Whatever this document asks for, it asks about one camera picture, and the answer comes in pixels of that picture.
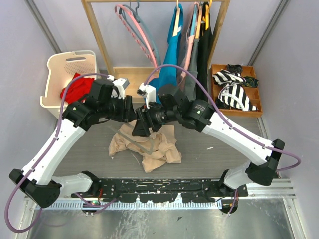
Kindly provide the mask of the beige t shirt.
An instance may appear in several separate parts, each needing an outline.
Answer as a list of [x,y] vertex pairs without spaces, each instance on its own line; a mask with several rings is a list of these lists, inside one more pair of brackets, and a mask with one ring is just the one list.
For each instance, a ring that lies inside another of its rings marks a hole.
[[[119,130],[129,137],[133,137],[133,140],[140,142],[144,147],[149,148],[150,143],[147,137],[132,136],[135,124],[136,120],[125,123]],[[146,173],[150,173],[166,163],[181,163],[182,155],[176,147],[175,127],[173,125],[164,125],[158,132],[151,133],[149,137],[154,140],[154,151],[151,155],[142,152],[123,137],[115,134],[109,144],[109,156],[113,156],[124,150],[136,152],[143,157],[142,166]]]

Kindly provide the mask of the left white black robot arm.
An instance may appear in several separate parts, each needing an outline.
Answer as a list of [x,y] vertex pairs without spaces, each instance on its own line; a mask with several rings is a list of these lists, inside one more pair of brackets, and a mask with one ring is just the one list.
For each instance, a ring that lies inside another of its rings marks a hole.
[[109,120],[129,123],[136,119],[132,96],[125,95],[128,85],[126,78],[93,81],[89,93],[64,110],[56,132],[40,152],[22,169],[13,169],[9,178],[41,208],[74,193],[98,196],[100,180],[89,171],[63,177],[53,174],[67,152],[91,126]]

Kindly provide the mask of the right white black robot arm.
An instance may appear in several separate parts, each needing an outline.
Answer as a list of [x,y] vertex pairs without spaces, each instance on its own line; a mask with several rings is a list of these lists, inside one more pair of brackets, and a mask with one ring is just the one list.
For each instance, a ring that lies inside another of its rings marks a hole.
[[269,186],[276,176],[281,154],[271,148],[283,149],[282,140],[270,141],[239,127],[204,100],[189,100],[178,86],[166,84],[158,91],[155,87],[141,84],[137,94],[145,98],[145,104],[136,109],[137,121],[132,135],[149,137],[167,123],[178,122],[186,129],[215,137],[241,152],[248,161],[236,168],[226,169],[218,184],[219,192],[230,196],[237,188],[257,183]]

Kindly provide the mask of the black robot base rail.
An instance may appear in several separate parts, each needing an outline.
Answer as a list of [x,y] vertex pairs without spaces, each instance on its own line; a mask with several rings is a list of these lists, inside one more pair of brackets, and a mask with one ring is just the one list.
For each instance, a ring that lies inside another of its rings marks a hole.
[[97,198],[91,204],[101,205],[103,202],[123,203],[129,205],[140,202],[143,206],[147,203],[172,204],[181,201],[183,206],[189,204],[214,204],[223,209],[231,206],[221,205],[221,201],[227,197],[239,199],[247,197],[246,185],[239,189],[226,189],[218,180],[196,178],[97,178],[93,179],[93,188],[87,192],[72,194],[75,198]]

